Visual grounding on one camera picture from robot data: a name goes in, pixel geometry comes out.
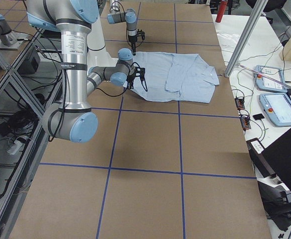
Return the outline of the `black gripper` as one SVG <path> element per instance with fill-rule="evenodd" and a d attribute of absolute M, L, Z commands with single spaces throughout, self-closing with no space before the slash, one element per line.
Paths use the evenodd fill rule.
<path fill-rule="evenodd" d="M 145 40 L 145 32 L 140 29 L 136 30 L 127 30 L 127 42 L 129 43 L 133 55 L 136 55 L 136 43 L 138 41 L 138 38 L 141 38 L 142 41 Z"/>
<path fill-rule="evenodd" d="M 132 73 L 129 73 L 127 76 L 127 88 L 128 89 L 133 89 L 134 86 L 134 79 L 139 78 L 141 81 L 141 86 L 145 89 L 145 68 L 140 67 L 139 64 L 137 63 L 137 66 L 133 66 L 132 64 Z"/>

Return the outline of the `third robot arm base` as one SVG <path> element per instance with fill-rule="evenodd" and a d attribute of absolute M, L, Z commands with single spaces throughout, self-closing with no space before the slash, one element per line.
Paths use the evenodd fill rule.
<path fill-rule="evenodd" d="M 17 34 L 12 31 L 5 17 L 0 14 L 0 50 L 18 50 L 22 44 Z"/>

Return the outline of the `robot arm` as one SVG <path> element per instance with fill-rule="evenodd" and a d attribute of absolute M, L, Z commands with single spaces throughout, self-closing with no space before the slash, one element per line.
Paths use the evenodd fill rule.
<path fill-rule="evenodd" d="M 29 0 L 31 26 L 61 34 L 63 98 L 44 113 L 42 125 L 52 138 L 84 143 L 95 134 L 97 116 L 87 97 L 103 81 L 133 88 L 145 80 L 145 69 L 133 60 L 135 47 L 122 48 L 118 59 L 105 49 L 99 8 L 95 0 Z"/>
<path fill-rule="evenodd" d="M 145 40 L 145 32 L 137 28 L 136 11 L 132 8 L 124 9 L 118 0 L 110 1 L 109 14 L 107 15 L 109 24 L 126 23 L 126 41 L 131 48 L 132 54 L 136 55 L 136 48 Z"/>

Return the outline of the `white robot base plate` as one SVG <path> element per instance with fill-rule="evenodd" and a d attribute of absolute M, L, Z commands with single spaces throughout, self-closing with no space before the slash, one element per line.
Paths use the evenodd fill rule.
<path fill-rule="evenodd" d="M 87 65 L 88 70 L 92 67 L 114 67 L 116 65 L 116 58 L 112 58 L 107 52 L 101 20 L 99 15 L 99 9 L 96 0 L 88 0 L 89 7 L 87 12 L 89 18 L 93 19 L 91 24 L 91 32 L 87 35 Z"/>

